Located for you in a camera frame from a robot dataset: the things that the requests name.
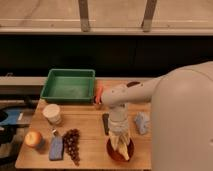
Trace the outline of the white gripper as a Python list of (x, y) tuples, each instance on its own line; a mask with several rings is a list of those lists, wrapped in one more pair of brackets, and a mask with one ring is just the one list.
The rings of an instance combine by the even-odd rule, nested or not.
[(108, 127), (113, 144), (117, 144), (119, 141), (123, 141), (125, 144), (130, 143), (128, 114), (125, 104), (109, 108)]

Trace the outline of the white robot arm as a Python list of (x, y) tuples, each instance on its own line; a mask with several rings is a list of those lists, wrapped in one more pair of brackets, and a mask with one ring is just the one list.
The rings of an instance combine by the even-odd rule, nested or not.
[(213, 61), (103, 92), (109, 129), (126, 132), (128, 103), (151, 104), (152, 171), (213, 171)]

